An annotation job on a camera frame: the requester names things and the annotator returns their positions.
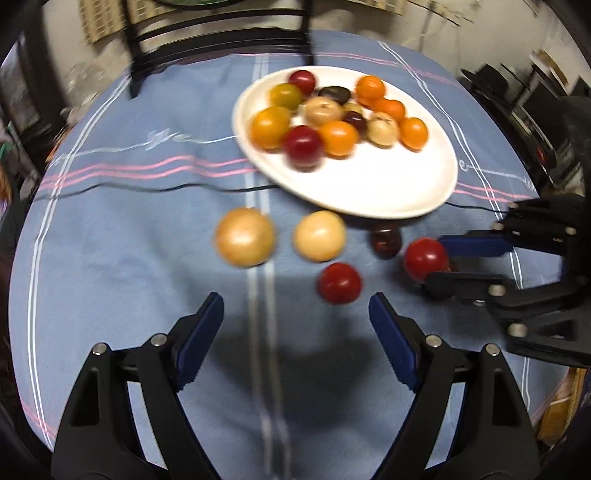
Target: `pink stripe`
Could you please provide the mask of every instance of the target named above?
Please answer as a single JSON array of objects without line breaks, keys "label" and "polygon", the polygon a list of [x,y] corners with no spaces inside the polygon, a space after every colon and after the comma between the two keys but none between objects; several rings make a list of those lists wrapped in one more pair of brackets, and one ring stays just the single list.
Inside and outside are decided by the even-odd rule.
[{"label": "pink stripe", "polygon": [[[63,176],[62,178],[63,179],[71,178],[76,175],[80,175],[80,174],[84,173],[85,171],[99,169],[99,168],[105,168],[108,170],[131,170],[131,171],[152,170],[154,168],[162,167],[164,165],[167,165],[167,164],[172,163],[173,161],[177,161],[177,160],[189,160],[191,163],[193,163],[195,165],[199,165],[200,167],[209,167],[209,168],[226,167],[228,165],[234,165],[236,163],[241,163],[241,162],[246,161],[245,158],[236,158],[235,160],[228,160],[228,161],[224,161],[224,162],[220,162],[220,163],[211,163],[206,160],[202,160],[200,158],[197,158],[193,155],[178,155],[176,157],[167,158],[166,160],[160,161],[158,163],[153,163],[150,165],[112,165],[112,164],[108,164],[108,163],[96,163],[94,165],[91,165],[90,167],[80,168],[79,170],[72,171],[68,175]],[[59,174],[50,175],[48,177],[45,177],[43,179],[43,182],[45,183],[46,180],[57,180],[59,177],[60,177]]]},{"label": "pink stripe", "polygon": [[[254,56],[254,55],[256,55],[256,54],[246,53],[246,54],[243,54],[242,56]],[[271,53],[270,55],[273,55],[275,57],[298,57],[298,56],[300,56],[300,54],[298,54],[298,53]],[[352,59],[352,60],[365,60],[365,61],[370,61],[372,63],[378,63],[380,65],[387,65],[387,66],[392,66],[392,67],[404,68],[403,65],[401,65],[399,62],[396,62],[396,61],[377,59],[374,57],[357,55],[355,53],[322,53],[321,52],[321,53],[316,53],[316,55],[320,56],[320,57],[329,57],[329,58],[333,57],[333,58],[345,58],[345,59]],[[452,85],[454,87],[462,88],[462,85],[460,85],[459,83],[457,83],[454,80],[450,80],[448,78],[441,77],[441,76],[436,75],[434,73],[425,72],[424,70],[416,70],[415,69],[414,71],[421,74],[424,77],[429,77],[429,78],[432,78],[433,80],[437,80],[442,83],[447,83],[448,85]]]},{"label": "pink stripe", "polygon": [[[99,171],[95,171],[93,173],[90,173],[88,175],[85,175],[83,177],[79,177],[77,179],[74,179],[72,181],[67,181],[67,182],[60,183],[60,184],[62,187],[69,187],[71,185],[76,185],[77,183],[80,183],[81,181],[91,179],[92,177],[116,177],[116,178],[120,178],[120,179],[154,180],[154,179],[161,179],[163,177],[168,177],[170,175],[173,175],[173,174],[181,172],[181,171],[189,171],[189,172],[195,173],[197,175],[201,175],[202,177],[209,177],[212,179],[218,179],[218,178],[222,178],[222,177],[230,177],[233,175],[241,175],[243,173],[254,173],[257,170],[255,168],[242,168],[241,170],[232,170],[232,171],[223,171],[220,173],[214,173],[214,172],[194,168],[191,165],[186,165],[184,167],[177,167],[172,170],[164,171],[161,173],[152,173],[152,174],[136,174],[136,173],[126,173],[126,172],[118,172],[118,171],[111,171],[111,170],[99,170]],[[42,188],[39,188],[39,190],[47,190],[47,189],[53,188],[57,183],[59,183],[59,182],[43,185]]]},{"label": "pink stripe", "polygon": [[[476,193],[472,193],[472,192],[465,192],[464,190],[454,190],[453,193],[461,193],[462,195],[469,195],[471,197],[475,197],[477,199],[482,199],[482,200],[490,200],[491,199],[490,197],[477,195]],[[499,198],[499,197],[495,197],[495,201],[501,202],[501,203],[512,203],[513,202],[513,200],[503,199],[503,198]]]},{"label": "pink stripe", "polygon": [[29,417],[33,421],[33,423],[35,425],[37,425],[41,430],[43,430],[45,433],[47,433],[52,439],[56,438],[57,430],[54,427],[43,422],[42,419],[40,419],[39,417],[37,417],[33,413],[31,407],[24,404],[22,401],[21,401],[21,405],[22,405],[23,412],[27,415],[27,417]]},{"label": "pink stripe", "polygon": [[[321,57],[344,57],[347,59],[367,60],[367,61],[371,61],[374,63],[381,63],[384,65],[390,65],[393,67],[404,67],[400,62],[397,62],[397,61],[377,59],[374,57],[367,57],[365,55],[358,55],[356,53],[318,53],[317,55],[319,55]],[[425,72],[424,70],[414,69],[414,71],[417,73],[420,73],[421,75],[423,75],[425,77],[431,77],[434,80],[439,80],[440,82],[443,82],[443,83],[448,83],[453,86],[460,86],[461,87],[461,85],[459,85],[455,80],[450,80],[448,78],[441,77],[441,76],[436,75],[431,72]]]},{"label": "pink stripe", "polygon": [[494,192],[494,193],[498,193],[500,195],[506,195],[508,197],[512,197],[514,199],[531,199],[531,196],[529,195],[520,195],[517,193],[508,193],[508,192],[502,192],[500,190],[495,190],[495,189],[486,189],[483,187],[475,187],[474,185],[467,185],[465,183],[460,183],[457,182],[456,185],[459,185],[460,187],[465,187],[467,189],[472,189],[472,190],[478,190],[480,192]]}]

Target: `orange tomato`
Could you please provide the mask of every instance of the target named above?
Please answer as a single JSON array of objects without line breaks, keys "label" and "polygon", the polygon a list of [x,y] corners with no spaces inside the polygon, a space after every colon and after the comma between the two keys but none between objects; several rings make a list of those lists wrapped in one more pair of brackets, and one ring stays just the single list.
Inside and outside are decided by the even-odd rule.
[{"label": "orange tomato", "polygon": [[402,102],[399,102],[398,100],[389,100],[387,98],[376,100],[372,105],[372,110],[374,112],[387,113],[397,122],[401,122],[406,116],[406,107]]},{"label": "orange tomato", "polygon": [[270,106],[258,112],[251,122],[251,141],[263,150],[279,148],[290,129],[291,114],[283,106]]},{"label": "orange tomato", "polygon": [[341,120],[334,120],[318,129],[324,143],[324,150],[334,157],[351,155],[359,141],[359,133],[353,125]]},{"label": "orange tomato", "polygon": [[400,141],[411,150],[421,150],[429,140],[425,122],[418,118],[405,118],[400,122]]},{"label": "orange tomato", "polygon": [[386,86],[374,75],[361,77],[355,85],[355,95],[361,105],[370,108],[376,100],[386,94]]}]

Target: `white plate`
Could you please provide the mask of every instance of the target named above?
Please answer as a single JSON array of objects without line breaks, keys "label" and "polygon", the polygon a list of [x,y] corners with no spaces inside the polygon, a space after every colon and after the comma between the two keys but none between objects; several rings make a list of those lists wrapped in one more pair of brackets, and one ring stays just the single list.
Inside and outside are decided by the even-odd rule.
[{"label": "white plate", "polygon": [[[351,91],[365,75],[337,67],[305,67],[314,73],[319,87],[341,85]],[[281,187],[325,208],[351,215],[400,219],[431,212],[452,194],[457,181],[457,159],[452,143],[437,120],[410,95],[386,83],[386,97],[400,100],[408,116],[422,119],[429,141],[419,153],[397,143],[381,149],[366,141],[344,160],[325,158],[312,172],[290,166],[283,153],[267,153],[248,138],[253,115],[269,106],[268,92],[285,83],[299,68],[271,73],[250,85],[234,106],[233,130],[249,160]],[[366,118],[370,112],[364,112]],[[292,124],[302,124],[296,116]]]}]

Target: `blue gripper pad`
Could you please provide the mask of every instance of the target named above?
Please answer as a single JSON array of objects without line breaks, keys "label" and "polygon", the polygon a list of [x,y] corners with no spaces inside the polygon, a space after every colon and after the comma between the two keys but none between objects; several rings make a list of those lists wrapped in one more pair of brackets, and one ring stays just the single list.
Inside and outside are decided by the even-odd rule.
[{"label": "blue gripper pad", "polygon": [[211,293],[195,315],[181,318],[171,330],[171,336],[178,332],[180,337],[172,353],[179,390],[195,380],[222,324],[223,313],[223,298]]},{"label": "blue gripper pad", "polygon": [[369,321],[378,335],[396,377],[416,392],[420,385],[417,355],[398,328],[391,312],[377,295],[369,299]]},{"label": "blue gripper pad", "polygon": [[444,235],[437,240],[450,257],[501,257],[513,250],[513,245],[500,235]]}]

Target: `blue tablecloth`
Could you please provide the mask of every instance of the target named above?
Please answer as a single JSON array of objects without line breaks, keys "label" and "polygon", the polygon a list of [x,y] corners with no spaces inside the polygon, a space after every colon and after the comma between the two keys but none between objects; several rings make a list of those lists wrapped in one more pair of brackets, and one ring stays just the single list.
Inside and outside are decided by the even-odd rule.
[{"label": "blue tablecloth", "polygon": [[[437,118],[460,166],[450,201],[503,210],[515,199],[535,196],[501,132],[437,63],[344,33],[318,31],[313,43],[318,64],[377,75]],[[453,346],[502,344],[485,309],[425,301],[401,272],[400,260],[374,256],[367,232],[354,219],[348,219],[349,241],[340,260],[362,273],[362,296],[347,306],[322,301],[315,279],[324,265],[303,261],[291,246],[293,228],[316,207],[287,192],[187,187],[143,193],[105,185],[267,183],[233,139],[232,108],[254,80],[299,64],[299,56],[277,53],[171,66],[148,78],[134,100],[128,77],[121,78],[59,149],[22,232],[9,306],[22,404],[50,447],[94,343],[140,345],[194,313],[211,291],[225,299],[226,318],[180,400],[225,480],[372,476],[413,399],[369,324],[368,299],[376,291]],[[269,212],[278,231],[273,259],[250,270],[228,266],[212,247],[218,220],[244,205]],[[419,236],[486,229],[496,218],[498,213],[444,205],[402,234],[408,244]],[[460,266],[504,273],[523,287],[553,280],[559,270],[557,258],[529,251]],[[565,369],[507,358],[529,412],[539,416]],[[137,386],[131,395],[148,459],[162,464]],[[432,463],[447,454],[461,396],[461,387],[454,388]]]}]

